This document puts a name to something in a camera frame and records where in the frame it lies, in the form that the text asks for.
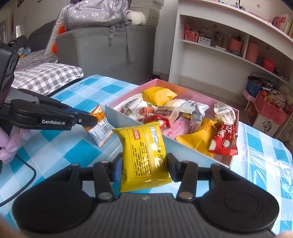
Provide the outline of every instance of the gray and white gingham pillow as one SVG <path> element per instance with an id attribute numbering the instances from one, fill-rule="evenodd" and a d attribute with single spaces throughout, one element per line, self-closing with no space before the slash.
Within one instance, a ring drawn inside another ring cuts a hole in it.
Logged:
<path id="1" fill-rule="evenodd" d="M 76 66 L 44 63 L 32 69 L 15 71 L 12 87 L 48 95 L 83 75 L 83 70 Z"/>

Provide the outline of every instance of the gray backpack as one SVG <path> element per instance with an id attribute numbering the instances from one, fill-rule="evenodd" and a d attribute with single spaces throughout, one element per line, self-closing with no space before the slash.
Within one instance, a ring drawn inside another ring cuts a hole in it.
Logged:
<path id="1" fill-rule="evenodd" d="M 67 30 L 86 27 L 123 27 L 126 25 L 127 0 L 82 0 L 69 3 L 63 10 L 62 20 Z"/>

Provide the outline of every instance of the tablecloth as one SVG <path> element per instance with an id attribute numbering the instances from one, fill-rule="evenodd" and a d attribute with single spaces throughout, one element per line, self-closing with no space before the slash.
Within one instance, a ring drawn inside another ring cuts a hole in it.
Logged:
<path id="1" fill-rule="evenodd" d="M 63 103 L 84 111 L 93 110 L 137 87 L 127 82 L 99 75 L 90 76 L 75 83 L 53 96 Z M 234 157 L 231 169 L 275 196 L 280 213 L 272 229 L 274 233 L 292 229 L 293 221 L 293 166 L 292 155 L 283 144 L 256 129 L 239 123 L 237 147 L 239 154 Z M 102 160 L 112 160 L 122 151 L 117 135 L 113 135 L 99 148 L 91 135 L 80 125 L 71 131 L 33 131 L 30 140 L 24 141 L 17 154 L 37 171 L 33 186 L 71 163 L 82 167 L 92 166 Z M 32 177 L 33 172 L 14 159 L 4 165 L 0 174 L 0 202 L 6 200 Z M 177 193 L 180 183 L 170 183 L 137 193 Z M 115 193 L 119 183 L 113 184 Z M 83 190 L 94 196 L 92 182 L 84 182 Z M 197 196 L 208 190 L 207 181 L 199 181 Z M 12 202 L 0 208 L 0 213 L 13 226 Z"/>

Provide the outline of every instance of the pink basket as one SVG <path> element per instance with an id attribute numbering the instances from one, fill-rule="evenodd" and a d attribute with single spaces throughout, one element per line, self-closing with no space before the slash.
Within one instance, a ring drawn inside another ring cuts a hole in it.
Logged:
<path id="1" fill-rule="evenodd" d="M 199 32 L 191 31 L 191 30 L 185 30 L 185 40 L 190 40 L 194 42 L 198 42 Z"/>
<path id="2" fill-rule="evenodd" d="M 256 96 L 255 105 L 258 109 L 258 112 L 272 121 L 276 122 L 279 125 L 283 125 L 287 118 L 289 117 L 285 112 L 276 108 L 270 103 L 267 103 L 260 92 Z"/>
<path id="3" fill-rule="evenodd" d="M 271 61 L 270 59 L 264 57 L 263 58 L 263 67 L 265 69 L 267 69 L 268 71 L 273 72 L 276 67 L 276 63 L 274 61 Z"/>

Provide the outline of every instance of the blue box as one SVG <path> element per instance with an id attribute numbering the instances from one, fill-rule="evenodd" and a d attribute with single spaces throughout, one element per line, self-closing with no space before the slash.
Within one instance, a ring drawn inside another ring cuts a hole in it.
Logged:
<path id="1" fill-rule="evenodd" d="M 263 90 L 263 87 L 260 87 L 260 86 L 257 86 L 255 84 L 255 82 L 251 81 L 251 80 L 248 80 L 247 82 L 247 86 L 246 86 L 246 90 L 249 92 L 249 94 L 253 97 L 256 98 L 257 96 L 257 93 L 259 91 L 262 91 Z"/>

